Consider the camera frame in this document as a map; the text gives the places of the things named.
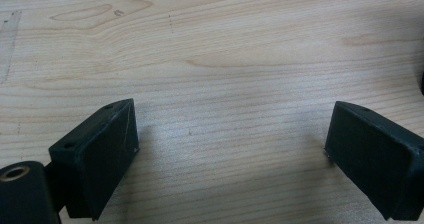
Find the screw hole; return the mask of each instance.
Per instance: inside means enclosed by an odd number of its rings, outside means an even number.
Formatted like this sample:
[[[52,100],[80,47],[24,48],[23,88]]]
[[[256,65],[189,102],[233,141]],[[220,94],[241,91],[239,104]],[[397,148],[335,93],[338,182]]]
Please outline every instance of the screw hole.
[[[13,181],[25,176],[28,172],[29,172],[29,167],[18,166],[18,167],[10,169],[9,171],[1,175],[0,181],[3,181],[3,182]]]
[[[73,142],[68,142],[68,143],[66,143],[66,144],[64,145],[64,147],[65,147],[66,149],[72,148],[72,147],[74,147],[74,146],[75,146],[75,143],[73,143]]]

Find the light wood surface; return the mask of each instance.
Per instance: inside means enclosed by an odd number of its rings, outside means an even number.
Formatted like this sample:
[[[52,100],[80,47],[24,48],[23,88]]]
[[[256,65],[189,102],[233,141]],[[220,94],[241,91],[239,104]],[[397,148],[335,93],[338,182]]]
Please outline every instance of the light wood surface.
[[[323,147],[337,100],[424,135],[423,7],[0,0],[0,166],[134,98],[141,150],[97,223],[386,223]]]

